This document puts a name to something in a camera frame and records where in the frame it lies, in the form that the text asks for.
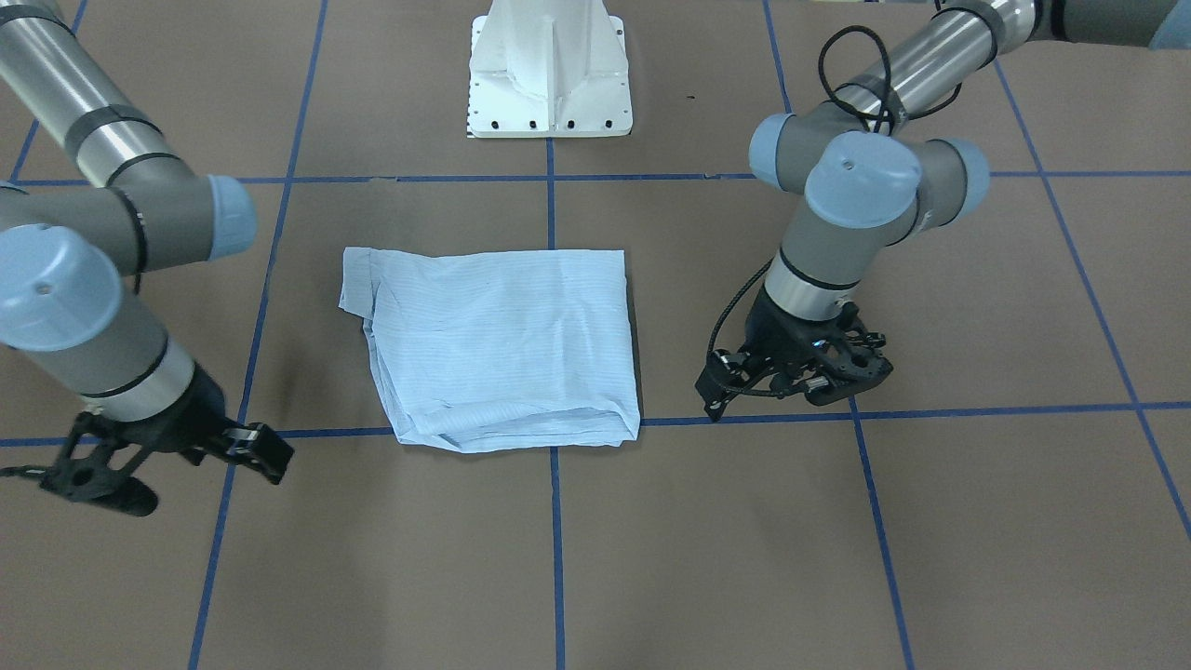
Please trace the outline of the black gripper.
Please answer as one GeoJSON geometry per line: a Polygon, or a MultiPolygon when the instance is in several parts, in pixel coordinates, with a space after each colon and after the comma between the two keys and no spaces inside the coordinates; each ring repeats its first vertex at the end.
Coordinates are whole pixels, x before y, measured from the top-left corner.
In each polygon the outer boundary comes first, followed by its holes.
{"type": "Polygon", "coordinates": [[[157,493],[135,474],[149,457],[177,453],[197,465],[217,452],[280,486],[294,449],[266,422],[233,422],[220,386],[197,368],[186,390],[157,415],[118,422],[81,412],[37,486],[69,503],[148,516],[157,508],[157,493]]]}
{"type": "Polygon", "coordinates": [[[736,397],[796,397],[822,407],[883,384],[893,372],[883,353],[885,336],[871,331],[855,302],[838,317],[805,321],[779,309],[763,292],[746,318],[746,342],[735,352],[717,347],[731,311],[752,284],[744,284],[715,323],[703,361],[703,412],[719,422],[736,397]]]}

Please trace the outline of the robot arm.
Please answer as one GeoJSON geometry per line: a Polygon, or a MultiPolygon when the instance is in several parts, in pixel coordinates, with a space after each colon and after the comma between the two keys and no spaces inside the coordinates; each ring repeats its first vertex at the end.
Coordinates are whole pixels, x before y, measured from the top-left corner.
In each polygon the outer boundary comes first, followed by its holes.
{"type": "Polygon", "coordinates": [[[131,516],[157,508],[136,477],[154,453],[213,457],[278,486],[293,447],[229,417],[222,387],[138,294],[146,273],[251,248],[252,198],[192,171],[55,1],[5,1],[1,38],[5,84],[89,182],[64,194],[4,182],[4,346],[85,403],[52,463],[4,477],[131,516]]]}
{"type": "Polygon", "coordinates": [[[941,1],[898,46],[852,25],[828,39],[866,35],[879,60],[804,115],[757,124],[754,177],[802,198],[756,288],[736,351],[707,344],[696,381],[703,411],[722,420],[737,397],[796,397],[822,407],[880,386],[893,371],[885,338],[869,330],[856,288],[885,248],[969,215],[991,170],[969,140],[906,143],[898,132],[950,104],[971,74],[1031,40],[1187,49],[1186,1],[941,1]]]}

